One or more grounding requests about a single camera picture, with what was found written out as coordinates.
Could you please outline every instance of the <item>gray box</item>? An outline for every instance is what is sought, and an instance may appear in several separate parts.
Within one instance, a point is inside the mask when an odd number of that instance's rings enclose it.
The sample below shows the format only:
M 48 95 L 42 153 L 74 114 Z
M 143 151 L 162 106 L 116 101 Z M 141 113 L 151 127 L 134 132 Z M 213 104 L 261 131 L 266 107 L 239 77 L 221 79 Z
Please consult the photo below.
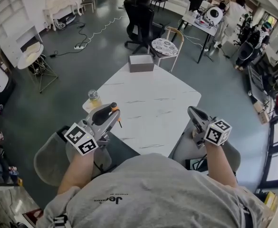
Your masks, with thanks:
M 153 71 L 154 62 L 150 54 L 130 55 L 128 59 L 129 72 L 151 72 Z

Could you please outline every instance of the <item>forearm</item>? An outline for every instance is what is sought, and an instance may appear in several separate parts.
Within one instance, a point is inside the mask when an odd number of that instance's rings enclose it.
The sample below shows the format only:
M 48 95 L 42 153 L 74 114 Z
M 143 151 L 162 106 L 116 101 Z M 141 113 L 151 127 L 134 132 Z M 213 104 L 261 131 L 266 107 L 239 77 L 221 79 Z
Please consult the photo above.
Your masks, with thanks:
M 205 142 L 209 177 L 223 185 L 237 187 L 236 177 L 221 146 Z
M 85 156 L 76 153 L 58 188 L 58 194 L 68 191 L 71 187 L 85 187 L 90 181 L 93 170 L 94 151 Z

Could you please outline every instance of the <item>white round device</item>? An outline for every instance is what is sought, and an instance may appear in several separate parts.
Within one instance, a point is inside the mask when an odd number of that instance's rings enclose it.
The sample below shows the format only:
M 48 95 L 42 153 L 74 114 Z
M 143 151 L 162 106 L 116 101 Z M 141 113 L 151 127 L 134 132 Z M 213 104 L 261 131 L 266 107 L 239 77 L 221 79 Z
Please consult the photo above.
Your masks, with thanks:
M 211 7 L 203 16 L 203 19 L 208 23 L 214 23 L 217 25 L 223 17 L 223 12 L 217 6 Z

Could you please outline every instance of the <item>person in white shirt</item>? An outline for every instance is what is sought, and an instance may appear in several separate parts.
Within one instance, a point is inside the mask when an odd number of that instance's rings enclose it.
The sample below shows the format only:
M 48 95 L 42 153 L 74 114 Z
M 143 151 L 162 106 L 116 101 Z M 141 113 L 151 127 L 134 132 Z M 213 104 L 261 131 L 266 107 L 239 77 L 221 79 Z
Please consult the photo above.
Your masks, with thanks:
M 232 36 L 241 16 L 246 13 L 244 7 L 245 0 L 236 0 L 236 2 L 231 1 L 227 4 L 224 9 L 226 14 L 219 25 L 217 33 L 215 34 L 215 48 L 221 48 L 221 46 L 229 39 L 229 37 Z

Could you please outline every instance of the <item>patterned seat cushion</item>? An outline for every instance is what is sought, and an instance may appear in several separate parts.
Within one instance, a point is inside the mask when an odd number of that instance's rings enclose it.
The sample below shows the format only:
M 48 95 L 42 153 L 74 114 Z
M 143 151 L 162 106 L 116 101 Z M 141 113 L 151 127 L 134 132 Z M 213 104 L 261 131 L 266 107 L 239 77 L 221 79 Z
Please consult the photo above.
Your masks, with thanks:
M 152 47 L 157 52 L 166 56 L 175 56 L 178 54 L 178 48 L 171 41 L 164 38 L 153 40 Z

